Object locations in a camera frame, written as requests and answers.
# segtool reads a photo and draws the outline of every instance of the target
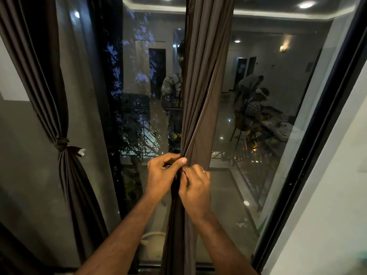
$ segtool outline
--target ceiling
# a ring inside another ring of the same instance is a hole
[[[298,4],[314,1],[309,9]],[[186,0],[123,0],[134,11],[185,13]],[[356,0],[235,0],[235,16],[329,20],[350,13]]]

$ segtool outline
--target dark door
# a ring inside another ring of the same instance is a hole
[[[246,77],[249,76],[250,74],[254,73],[255,64],[256,64],[256,57],[251,57],[250,60],[248,61],[248,68],[247,68]]]
[[[162,84],[166,78],[166,50],[149,48],[150,92],[152,98],[160,99]]]
[[[245,77],[245,70],[246,70],[246,64],[247,59],[239,58],[237,63],[237,69],[236,69],[236,77],[235,77],[235,83],[233,85],[233,89],[235,89],[235,86]]]

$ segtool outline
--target tied curtain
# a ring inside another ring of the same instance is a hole
[[[227,60],[234,0],[187,0],[181,154],[188,165],[209,169],[219,98]],[[179,174],[171,187],[172,206],[160,275],[196,272],[192,221],[178,195]]]
[[[77,157],[83,153],[80,148],[68,146],[69,116],[55,0],[0,0],[0,35],[44,132],[58,152],[60,182],[83,263],[108,231]]]

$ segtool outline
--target ceiling light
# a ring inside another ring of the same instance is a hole
[[[300,9],[308,9],[310,7],[312,7],[315,4],[315,2],[304,2],[302,4],[299,4],[298,7]]]

